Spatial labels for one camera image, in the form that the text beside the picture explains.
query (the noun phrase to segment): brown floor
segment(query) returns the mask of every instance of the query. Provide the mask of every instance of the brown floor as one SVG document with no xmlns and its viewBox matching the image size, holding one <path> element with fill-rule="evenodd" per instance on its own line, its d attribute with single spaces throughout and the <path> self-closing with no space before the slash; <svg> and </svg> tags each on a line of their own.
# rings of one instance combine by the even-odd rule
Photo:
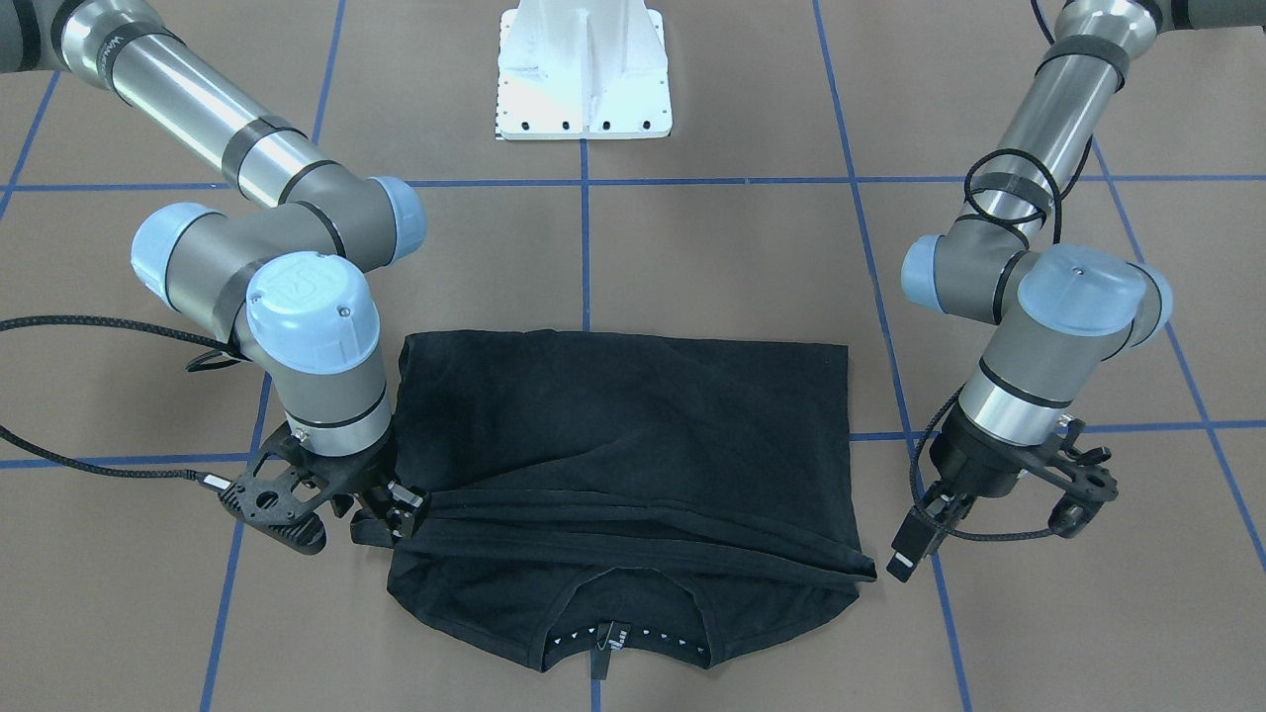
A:
<svg viewBox="0 0 1266 712">
<path fill-rule="evenodd" d="M 492 141 L 506 0 L 156 5 L 352 170 L 417 181 L 428 242 L 371 275 L 389 352 L 448 328 L 849 345 L 858 527 L 886 561 L 905 438 L 990 331 L 905 302 L 900 261 L 947 228 L 1028 87 L 1044 43 L 1025 3 L 663 0 L 672 136 L 587 147 Z M 382 588 L 389 556 L 341 526 L 300 557 L 235 535 L 185 483 L 5 445 L 0 709 L 1262 709 L 1263 72 L 1260 29 L 1163 35 L 1100 124 L 1106 167 L 1091 158 L 1067 203 L 1069 242 L 1137 245 L 1179 299 L 1174 338 L 1079 399 L 1122 483 L 1079 538 L 951 541 L 787 645 L 710 671 L 622 652 L 591 689 L 580 658 L 541 675 L 417 623 Z M 180 200 L 254 208 L 135 110 L 51 79 L 0 77 L 0 318 L 190 328 L 133 276 L 135 227 Z M 104 462 L 232 474 L 280 408 L 257 426 L 261 374 L 189 376 L 194 352 L 6 334 L 4 424 Z M 972 528 L 1028 528 L 1056 498 L 1025 481 Z"/>
</svg>

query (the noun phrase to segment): light blue joint cap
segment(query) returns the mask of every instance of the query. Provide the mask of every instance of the light blue joint cap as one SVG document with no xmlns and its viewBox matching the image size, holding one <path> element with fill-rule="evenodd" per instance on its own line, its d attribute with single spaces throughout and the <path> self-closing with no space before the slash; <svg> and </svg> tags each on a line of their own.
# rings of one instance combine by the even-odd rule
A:
<svg viewBox="0 0 1266 712">
<path fill-rule="evenodd" d="M 405 181 L 391 176 L 373 176 L 391 201 L 391 214 L 396 223 L 396 250 L 387 265 L 413 255 L 427 238 L 427 213 L 422 209 L 422 199 Z"/>
<path fill-rule="evenodd" d="M 218 214 L 220 213 L 197 203 L 173 203 L 146 218 L 132 238 L 132 271 L 137 272 L 141 284 L 157 294 L 172 310 L 176 308 L 167 298 L 167 262 L 171 261 L 171 252 L 189 226 L 204 215 Z"/>
<path fill-rule="evenodd" d="M 1162 275 L 1160 270 L 1150 265 L 1141 265 L 1138 262 L 1132 264 L 1139 270 L 1147 272 L 1147 276 L 1152 277 L 1152 281 L 1156 283 L 1157 291 L 1161 293 L 1161 318 L 1156 322 L 1156 329 L 1147 334 L 1147 338 L 1138 342 L 1138 346 L 1142 346 L 1156 338 L 1156 334 L 1161 333 L 1165 324 L 1170 323 L 1170 317 L 1174 315 L 1174 289 L 1170 288 L 1170 280 L 1165 279 L 1165 275 Z"/>
<path fill-rule="evenodd" d="M 937 296 L 936 257 L 939 239 L 939 234 L 925 234 L 905 252 L 905 261 L 901 262 L 901 291 L 919 307 L 944 314 Z"/>
<path fill-rule="evenodd" d="M 379 309 L 356 265 L 335 255 L 291 252 L 251 277 L 251 333 L 296 371 L 330 375 L 361 365 L 379 345 Z"/>
<path fill-rule="evenodd" d="M 1112 255 L 1056 245 L 1020 280 L 1020 307 L 1039 324 L 1070 336 L 1108 336 L 1129 326 L 1146 277 Z"/>
</svg>

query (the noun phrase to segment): black t-shirt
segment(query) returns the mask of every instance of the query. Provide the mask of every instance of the black t-shirt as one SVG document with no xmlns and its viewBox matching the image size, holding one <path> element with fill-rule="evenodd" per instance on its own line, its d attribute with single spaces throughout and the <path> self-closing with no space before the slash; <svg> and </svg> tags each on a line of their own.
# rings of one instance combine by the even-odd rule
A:
<svg viewBox="0 0 1266 712">
<path fill-rule="evenodd" d="M 847 374 L 843 346 L 410 336 L 398 475 L 429 505 L 387 589 L 537 670 L 613 622 L 624 646 L 701 668 L 820 626 L 875 580 Z"/>
</svg>

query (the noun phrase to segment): shirt tag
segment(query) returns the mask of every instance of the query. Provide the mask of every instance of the shirt tag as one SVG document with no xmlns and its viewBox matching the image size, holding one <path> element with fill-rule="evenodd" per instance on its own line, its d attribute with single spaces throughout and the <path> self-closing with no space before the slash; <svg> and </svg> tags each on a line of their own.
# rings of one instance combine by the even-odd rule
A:
<svg viewBox="0 0 1266 712">
<path fill-rule="evenodd" d="M 606 671 L 611 666 L 611 652 L 624 647 L 630 630 L 630 625 L 617 621 L 598 627 L 598 639 L 594 641 L 594 649 L 589 651 L 590 679 L 606 679 Z"/>
</svg>

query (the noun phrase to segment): black cable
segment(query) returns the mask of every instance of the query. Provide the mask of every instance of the black cable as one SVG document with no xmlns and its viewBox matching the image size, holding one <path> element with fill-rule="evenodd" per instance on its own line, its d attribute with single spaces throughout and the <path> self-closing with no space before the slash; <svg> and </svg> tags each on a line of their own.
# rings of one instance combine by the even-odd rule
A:
<svg viewBox="0 0 1266 712">
<path fill-rule="evenodd" d="M 157 324 L 147 324 L 144 322 L 132 322 L 128 319 L 114 319 L 110 317 L 84 317 L 84 315 L 71 315 L 71 314 L 49 314 L 39 317 L 19 317 L 16 319 L 6 319 L 0 322 L 0 332 L 29 328 L 29 327 L 47 327 L 47 326 L 73 326 L 73 327 L 104 327 L 115 329 L 129 329 L 139 331 L 144 333 L 152 333 L 156 336 L 162 336 L 166 338 L 175 338 L 177 341 L 185 341 L 189 343 L 196 343 L 199 346 L 205 346 L 213 348 L 216 352 L 224 353 L 230 359 L 243 359 L 238 353 L 237 348 L 228 345 L 220 343 L 213 338 L 206 338 L 205 336 L 199 336 L 196 333 L 182 332 L 167 327 L 161 327 Z M 184 480 L 200 480 L 206 473 L 200 473 L 197 470 L 123 470 L 115 467 L 101 467 L 99 465 L 92 465 L 91 462 L 84 462 L 82 460 L 75 460 L 73 457 L 66 457 L 65 455 L 58 455 L 51 450 L 46 450 L 28 440 L 24 440 L 15 435 L 9 428 L 0 426 L 0 440 L 5 440 L 16 447 L 30 452 L 44 460 L 51 460 L 58 465 L 66 467 L 73 467 L 76 470 L 82 470 L 85 473 L 91 473 L 94 475 L 105 475 L 110 478 L 129 478 L 129 479 L 184 479 Z"/>
<path fill-rule="evenodd" d="M 927 445 L 928 438 L 932 437 L 932 431 L 936 429 L 937 423 L 941 418 L 946 417 L 946 413 L 953 408 L 955 402 L 958 399 L 958 394 L 962 393 L 962 388 L 953 391 L 950 400 L 937 410 L 937 414 L 932 417 L 928 427 L 923 429 L 923 435 L 919 437 L 918 445 L 914 446 L 914 455 L 910 456 L 910 497 L 914 498 L 914 511 L 919 513 L 919 518 L 932 524 L 938 532 L 958 538 L 965 538 L 967 541 L 1029 541 L 1034 538 L 1044 538 L 1055 533 L 1055 530 L 1047 527 L 1044 530 L 1034 530 L 1031 532 L 1013 532 L 1013 533 L 975 533 L 975 532 L 961 532 L 958 530 L 952 530 L 941 522 L 932 518 L 923 507 L 920 500 L 923 495 L 919 494 L 919 457 L 923 456 L 923 447 Z"/>
<path fill-rule="evenodd" d="M 1051 34 L 1051 28 L 1046 27 L 1046 15 L 1042 14 L 1037 0 L 1029 0 L 1029 6 L 1033 8 L 1033 16 L 1037 18 L 1037 28 L 1042 30 L 1042 37 L 1048 44 L 1055 44 L 1055 35 Z"/>
<path fill-rule="evenodd" d="M 1052 198 L 1051 213 L 1053 213 L 1052 220 L 1055 223 L 1055 234 L 1051 237 L 1051 243 L 1058 245 L 1063 234 L 1063 194 L 1060 193 L 1060 186 L 1056 185 L 1055 176 L 1051 175 L 1051 168 L 1047 168 L 1037 156 L 1027 151 L 1020 151 L 1019 148 L 999 148 L 998 151 L 985 153 L 979 161 L 972 163 L 971 167 L 967 168 L 967 174 L 962 177 L 962 191 L 966 196 L 967 204 L 986 220 L 1008 228 L 1031 223 L 1037 219 L 1046 219 L 1048 217 L 1046 210 L 1038 208 L 1037 205 L 1033 207 L 1032 214 L 1022 215 L 1019 218 L 999 218 L 993 213 L 986 213 L 985 209 L 981 208 L 980 203 L 976 200 L 976 191 L 971 188 L 971 179 L 976 176 L 976 171 L 979 171 L 981 166 L 1001 156 L 1015 156 L 1017 158 L 1023 158 L 1037 168 L 1039 174 L 1042 174 L 1042 180 L 1044 180 L 1047 186 L 1051 189 Z"/>
</svg>

